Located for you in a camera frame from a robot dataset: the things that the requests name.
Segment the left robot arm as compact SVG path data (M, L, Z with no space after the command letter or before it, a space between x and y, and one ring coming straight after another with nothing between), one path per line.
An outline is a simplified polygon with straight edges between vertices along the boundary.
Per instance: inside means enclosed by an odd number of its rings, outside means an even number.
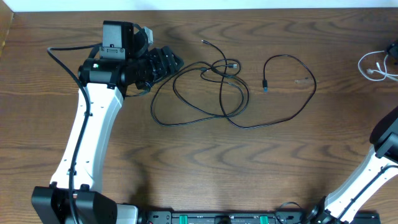
M153 47L153 33L132 22L104 21L103 40L72 78L78 108L57 170L46 187L35 187L32 206L43 223L145 223L136 206L102 194L103 166L116 116L135 85L140 95L175 75L183 60L169 47Z

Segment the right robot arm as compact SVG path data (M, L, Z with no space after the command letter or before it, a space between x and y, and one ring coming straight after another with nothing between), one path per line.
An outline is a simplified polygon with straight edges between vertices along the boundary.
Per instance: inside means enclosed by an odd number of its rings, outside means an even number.
M334 192L323 197L302 223L352 223L359 209L397 176L397 108L373 129L362 163Z

